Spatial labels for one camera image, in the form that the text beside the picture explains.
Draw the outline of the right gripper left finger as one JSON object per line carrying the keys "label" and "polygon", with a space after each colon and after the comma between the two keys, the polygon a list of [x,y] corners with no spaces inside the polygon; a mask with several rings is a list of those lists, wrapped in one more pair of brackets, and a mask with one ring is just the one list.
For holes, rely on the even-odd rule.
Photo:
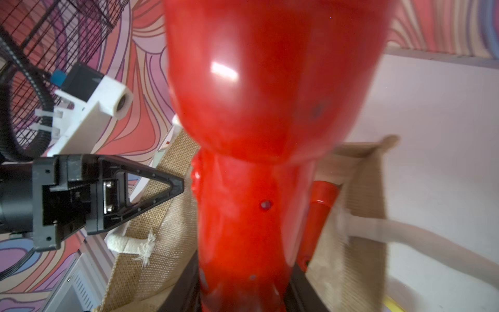
{"label": "right gripper left finger", "polygon": [[201,311],[198,254],[194,253],[158,312]]}

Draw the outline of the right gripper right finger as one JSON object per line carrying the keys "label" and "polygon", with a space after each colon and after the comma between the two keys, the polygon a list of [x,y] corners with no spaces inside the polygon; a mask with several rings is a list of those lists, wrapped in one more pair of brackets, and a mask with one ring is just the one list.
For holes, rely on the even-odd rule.
{"label": "right gripper right finger", "polygon": [[299,265],[292,269],[286,290],[286,312],[329,312]]}

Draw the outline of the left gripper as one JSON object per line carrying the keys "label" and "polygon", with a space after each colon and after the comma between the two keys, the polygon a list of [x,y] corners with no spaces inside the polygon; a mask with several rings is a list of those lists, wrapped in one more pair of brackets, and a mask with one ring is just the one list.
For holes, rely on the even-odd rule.
{"label": "left gripper", "polygon": [[[97,193],[92,196],[94,182]],[[37,252],[58,250],[85,225],[89,235],[108,232],[184,189],[183,178],[114,155],[56,155],[4,163],[1,233],[11,239],[31,238]]]}

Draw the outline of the burlap tote bag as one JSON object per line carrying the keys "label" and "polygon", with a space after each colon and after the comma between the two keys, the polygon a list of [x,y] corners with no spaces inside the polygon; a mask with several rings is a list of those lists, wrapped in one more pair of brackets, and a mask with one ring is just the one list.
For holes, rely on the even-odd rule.
{"label": "burlap tote bag", "polygon": [[201,311],[286,311],[314,181],[341,186],[304,272],[329,311],[382,310],[392,242],[497,287],[496,263],[386,218],[382,157],[398,140],[268,165],[219,155],[180,132],[159,170],[186,178],[187,189],[110,232],[118,256],[99,310],[157,311],[197,253]]}

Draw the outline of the red flashlight top row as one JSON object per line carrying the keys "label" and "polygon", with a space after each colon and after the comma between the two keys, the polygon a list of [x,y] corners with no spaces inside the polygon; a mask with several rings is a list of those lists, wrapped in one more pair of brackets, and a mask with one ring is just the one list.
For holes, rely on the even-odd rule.
{"label": "red flashlight top row", "polygon": [[322,229],[340,189],[340,185],[326,181],[314,181],[312,184],[308,216],[296,261],[303,272],[307,271],[313,258]]}

